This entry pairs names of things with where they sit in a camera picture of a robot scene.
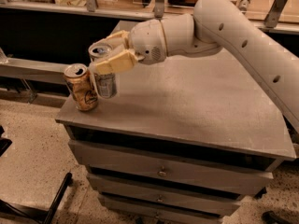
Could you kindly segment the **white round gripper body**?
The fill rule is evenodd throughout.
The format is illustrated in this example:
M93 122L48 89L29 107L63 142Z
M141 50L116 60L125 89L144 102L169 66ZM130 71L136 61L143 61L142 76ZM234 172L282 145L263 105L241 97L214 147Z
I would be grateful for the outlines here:
M129 47L140 63L152 65L166 59L164 30L160 21L138 23L129 34Z

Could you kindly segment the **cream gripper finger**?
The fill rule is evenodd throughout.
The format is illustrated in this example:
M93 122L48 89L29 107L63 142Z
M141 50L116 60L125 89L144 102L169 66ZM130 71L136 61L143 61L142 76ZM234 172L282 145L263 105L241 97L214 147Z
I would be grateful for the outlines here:
M131 49L125 49L116 54L110 53L104 58L96 60L95 71L100 75L114 74L128 71L138 63L138 57Z
M129 47L128 36L129 32L124 30L118 31L112 35L107 36L106 38L103 38L91 44L90 50L93 50L97 45L100 44L109 44L113 49L119 45L124 45L124 47L127 49Z

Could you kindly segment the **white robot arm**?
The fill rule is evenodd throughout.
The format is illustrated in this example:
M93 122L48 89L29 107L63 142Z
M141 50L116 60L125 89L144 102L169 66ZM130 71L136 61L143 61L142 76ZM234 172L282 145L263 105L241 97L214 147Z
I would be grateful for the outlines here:
M299 128L299 59L256 28L229 0L199 0L193 14L138 23L96 43L97 75L161 63L175 55L201 57L227 49L244 66L293 128Z

